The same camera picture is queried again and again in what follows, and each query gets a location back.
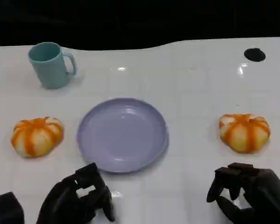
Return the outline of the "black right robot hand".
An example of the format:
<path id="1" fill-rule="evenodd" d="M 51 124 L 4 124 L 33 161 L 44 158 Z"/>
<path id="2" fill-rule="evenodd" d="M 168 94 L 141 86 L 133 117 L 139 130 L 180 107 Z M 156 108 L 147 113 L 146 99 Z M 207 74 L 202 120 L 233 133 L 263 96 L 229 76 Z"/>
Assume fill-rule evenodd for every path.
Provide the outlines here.
<path id="1" fill-rule="evenodd" d="M 215 170 L 206 201 L 234 224 L 280 224 L 280 179 L 268 168 L 232 163 Z"/>

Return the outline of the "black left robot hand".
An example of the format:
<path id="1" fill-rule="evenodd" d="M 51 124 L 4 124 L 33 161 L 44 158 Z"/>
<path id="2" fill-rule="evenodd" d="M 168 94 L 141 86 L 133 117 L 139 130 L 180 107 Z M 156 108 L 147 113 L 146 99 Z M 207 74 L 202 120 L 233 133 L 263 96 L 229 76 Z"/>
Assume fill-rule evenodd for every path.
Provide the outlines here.
<path id="1" fill-rule="evenodd" d="M 93 162 L 65 177 L 46 196 L 38 224 L 88 224 L 102 209 L 110 222 L 115 221 L 112 194 Z"/>

